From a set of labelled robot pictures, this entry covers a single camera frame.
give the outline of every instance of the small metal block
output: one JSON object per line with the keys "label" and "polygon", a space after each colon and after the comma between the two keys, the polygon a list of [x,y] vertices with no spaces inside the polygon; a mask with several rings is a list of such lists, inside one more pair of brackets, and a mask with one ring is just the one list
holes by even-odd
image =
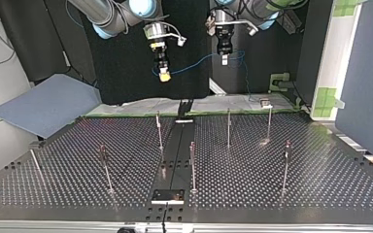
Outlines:
{"label": "small metal block", "polygon": [[184,204],[183,190],[155,190],[153,192],[153,205],[183,205]]}

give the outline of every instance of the black cable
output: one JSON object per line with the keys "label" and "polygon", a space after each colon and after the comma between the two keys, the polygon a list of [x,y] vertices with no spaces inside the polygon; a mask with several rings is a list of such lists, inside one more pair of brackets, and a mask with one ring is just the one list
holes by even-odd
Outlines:
{"label": "black cable", "polygon": [[311,109],[310,109],[310,107],[308,107],[307,102],[305,102],[304,98],[302,98],[302,95],[301,95],[301,93],[299,93],[299,91],[298,91],[298,87],[296,87],[295,82],[292,81],[292,84],[293,84],[293,87],[295,88],[295,91],[296,91],[296,93],[298,94],[299,98],[301,99],[302,102],[305,103],[305,107],[307,107],[308,111],[311,113]]}
{"label": "black cable", "polygon": [[214,11],[214,10],[221,10],[221,11],[225,12],[227,15],[229,15],[230,17],[232,17],[234,20],[236,20],[236,19],[237,19],[236,16],[233,15],[233,14],[231,14],[231,13],[230,13],[229,11],[227,11],[226,9],[227,9],[227,8],[226,8],[225,6],[217,5],[216,7],[212,8],[212,9],[210,10],[210,12],[211,12],[211,11]]}
{"label": "black cable", "polygon": [[254,17],[256,18],[257,20],[259,21],[274,21],[276,20],[277,18],[279,17],[282,17],[284,14],[285,14],[285,11],[282,11],[280,15],[278,15],[277,17],[275,18],[270,18],[270,17],[260,17],[256,14],[255,10],[254,10],[254,3],[251,5],[251,9],[249,9],[248,7],[248,4],[246,2],[246,0],[240,0],[240,5],[242,5],[242,9],[238,9],[238,12],[240,12],[241,14],[244,12],[244,11],[247,11],[248,14],[250,14],[251,17]]}
{"label": "black cable", "polygon": [[74,71],[75,71],[75,72],[80,76],[81,81],[82,81],[83,83],[90,84],[90,82],[84,78],[84,75],[83,75],[81,72],[79,72],[79,71],[74,67],[74,65],[72,65],[72,63],[71,63],[71,59],[70,59],[70,57],[69,57],[69,54],[68,54],[68,52],[66,52],[65,45],[62,43],[62,39],[60,38],[59,31],[58,31],[57,28],[56,28],[56,24],[55,24],[55,22],[54,22],[54,20],[53,20],[53,17],[52,17],[52,15],[51,15],[51,13],[50,13],[50,9],[48,8],[48,4],[47,4],[46,0],[44,0],[43,2],[44,2],[44,5],[45,5],[45,8],[47,9],[48,16],[49,16],[50,19],[51,19],[51,23],[52,23],[52,25],[53,25],[53,29],[55,30],[56,36],[57,36],[57,38],[58,38],[58,40],[59,40],[59,44],[62,46],[62,50],[63,50],[63,52],[65,53],[66,59],[67,59],[68,62],[69,62],[68,70],[65,71],[63,74],[67,74],[67,73],[70,72],[71,69],[72,69],[72,70],[74,70]]}
{"label": "black cable", "polygon": [[166,218],[167,209],[168,209],[168,203],[166,203],[165,212],[163,213],[163,218],[162,218],[162,232],[163,233],[166,233],[165,218]]}
{"label": "black cable", "polygon": [[10,61],[10,60],[12,60],[12,58],[13,58],[14,56],[15,56],[15,51],[13,50],[13,51],[12,51],[12,54],[11,54],[10,57],[8,57],[7,59],[5,59],[5,60],[3,60],[3,61],[0,61],[0,65],[3,64],[3,63],[8,62],[8,61]]}
{"label": "black cable", "polygon": [[272,0],[266,0],[266,1],[269,3],[269,5],[277,8],[277,9],[280,9],[280,10],[296,10],[296,9],[302,8],[303,6],[305,6],[308,3],[308,0],[304,0],[303,2],[298,3],[296,5],[283,7],[283,6],[280,6],[280,5],[276,4]]}

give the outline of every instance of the metal rod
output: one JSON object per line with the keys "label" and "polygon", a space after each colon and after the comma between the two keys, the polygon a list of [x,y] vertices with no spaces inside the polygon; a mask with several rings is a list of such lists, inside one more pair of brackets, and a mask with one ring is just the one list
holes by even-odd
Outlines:
{"label": "metal rod", "polygon": [[231,112],[228,109],[228,148],[231,147]]}
{"label": "metal rod", "polygon": [[35,151],[33,149],[29,150],[32,154],[32,158],[33,158],[33,161],[35,162],[35,166],[36,168],[39,170],[39,172],[42,172],[41,171],[41,166],[39,165],[39,162],[38,162],[38,159],[36,158],[36,154],[35,154]]}
{"label": "metal rod", "polygon": [[163,145],[162,145],[162,132],[161,132],[161,124],[160,124],[160,116],[159,112],[156,114],[156,127],[158,128],[158,135],[159,135],[159,148],[163,150]]}
{"label": "metal rod", "polygon": [[283,195],[287,191],[286,187],[287,187],[288,165],[290,163],[291,154],[292,154],[291,142],[288,140],[286,143],[286,149],[285,149],[286,170],[284,172]]}
{"label": "metal rod", "polygon": [[111,182],[111,177],[110,177],[110,174],[109,174],[109,170],[108,170],[108,166],[105,166],[105,172],[107,174],[107,178],[108,178],[108,184],[109,184],[109,188],[110,188],[110,192],[114,192],[114,188],[112,187],[112,182]]}
{"label": "metal rod", "polygon": [[192,193],[196,193],[198,190],[196,189],[195,183],[195,143],[191,142],[189,147],[190,152],[190,163],[192,167]]}
{"label": "metal rod", "polygon": [[101,164],[105,169],[105,174],[108,180],[109,192],[114,193],[115,191],[114,191],[114,188],[112,187],[111,175],[108,169],[108,154],[107,154],[106,146],[104,144],[102,144],[99,149],[99,160],[101,161]]}
{"label": "metal rod", "polygon": [[272,119],[272,106],[269,109],[269,117],[268,117],[268,132],[266,133],[266,140],[269,142],[270,140],[270,133],[271,133],[271,119]]}

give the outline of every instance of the gray panel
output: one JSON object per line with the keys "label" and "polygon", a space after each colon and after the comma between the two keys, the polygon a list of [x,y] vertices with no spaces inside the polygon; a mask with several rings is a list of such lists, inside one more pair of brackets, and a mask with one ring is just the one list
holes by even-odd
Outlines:
{"label": "gray panel", "polygon": [[54,75],[0,106],[0,118],[48,138],[101,104],[99,91],[65,75]]}
{"label": "gray panel", "polygon": [[373,1],[363,4],[336,126],[373,153]]}
{"label": "gray panel", "polygon": [[314,98],[332,4],[333,0],[311,0],[308,9],[296,84],[309,104]]}

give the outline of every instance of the metal post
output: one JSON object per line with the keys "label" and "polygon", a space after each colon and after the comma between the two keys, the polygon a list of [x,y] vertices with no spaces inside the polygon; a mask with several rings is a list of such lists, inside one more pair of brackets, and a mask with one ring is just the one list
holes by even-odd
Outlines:
{"label": "metal post", "polygon": [[99,149],[99,160],[101,161],[101,164],[104,167],[105,174],[107,176],[108,186],[109,186],[108,192],[115,193],[114,188],[112,187],[111,175],[108,170],[108,154],[107,154],[106,146],[104,144],[102,144]]}
{"label": "metal post", "polygon": [[231,147],[231,112],[228,109],[228,148]]}
{"label": "metal post", "polygon": [[271,108],[269,108],[269,117],[268,117],[268,132],[266,134],[266,140],[270,141],[270,132],[271,132],[271,119],[272,119],[272,105],[270,105]]}
{"label": "metal post", "polygon": [[159,120],[159,112],[156,114],[156,127],[158,128],[159,148],[160,148],[161,151],[163,151],[162,132],[161,132],[161,124],[160,124],[160,120]]}
{"label": "metal post", "polygon": [[190,152],[190,165],[192,167],[192,193],[198,192],[195,184],[195,143],[191,142],[189,147]]}
{"label": "metal post", "polygon": [[288,175],[288,165],[290,163],[290,158],[292,156],[292,147],[291,142],[288,140],[286,143],[286,149],[285,149],[285,158],[286,158],[286,170],[284,172],[284,181],[283,181],[283,195],[287,191],[287,175]]}
{"label": "metal post", "polygon": [[41,166],[39,165],[39,162],[38,162],[38,159],[37,159],[37,157],[36,157],[35,151],[34,151],[33,149],[30,149],[29,151],[30,151],[31,154],[32,154],[32,158],[33,158],[33,161],[35,162],[35,166],[36,166],[36,168],[38,169],[39,172],[42,172],[42,171],[41,171]]}
{"label": "metal post", "polygon": [[261,108],[262,109],[268,109],[269,115],[268,115],[268,129],[266,133],[266,138],[261,142],[262,145],[267,145],[269,141],[271,140],[271,120],[272,120],[272,109],[274,108],[271,105],[271,101],[269,99],[260,99],[259,100]]}

